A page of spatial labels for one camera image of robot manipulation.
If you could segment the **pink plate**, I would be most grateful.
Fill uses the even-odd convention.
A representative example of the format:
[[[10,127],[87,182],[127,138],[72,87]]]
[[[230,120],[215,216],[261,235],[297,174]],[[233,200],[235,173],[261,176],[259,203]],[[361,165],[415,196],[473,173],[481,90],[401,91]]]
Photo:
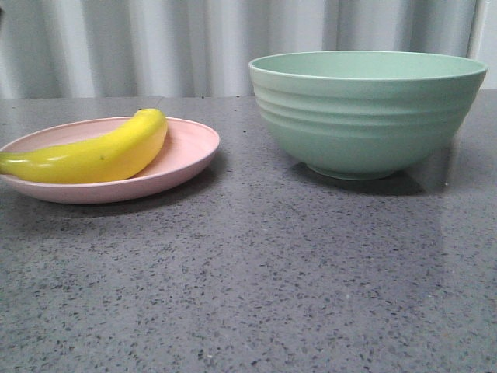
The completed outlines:
[[[108,117],[62,124],[14,140],[2,149],[24,152],[105,134],[126,117]],[[38,200],[61,204],[105,204],[150,196],[176,187],[202,172],[215,155],[220,137],[201,123],[170,117],[165,143],[155,160],[127,180],[109,183],[33,183],[13,176],[1,180],[17,192]]]

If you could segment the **green ribbed bowl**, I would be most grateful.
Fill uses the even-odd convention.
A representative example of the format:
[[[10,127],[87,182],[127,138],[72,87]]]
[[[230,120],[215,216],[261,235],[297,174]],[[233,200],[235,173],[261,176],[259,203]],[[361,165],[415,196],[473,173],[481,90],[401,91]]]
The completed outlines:
[[[487,66],[445,54],[315,51],[249,65],[276,143],[322,175],[374,180],[448,145]]]

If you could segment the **yellow banana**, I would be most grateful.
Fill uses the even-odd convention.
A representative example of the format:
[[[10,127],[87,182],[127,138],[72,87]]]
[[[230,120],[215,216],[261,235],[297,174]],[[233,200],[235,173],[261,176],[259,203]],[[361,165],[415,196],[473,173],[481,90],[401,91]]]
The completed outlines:
[[[97,138],[29,152],[2,152],[1,174],[36,183],[101,183],[125,180],[161,151],[168,123],[158,109],[138,110]]]

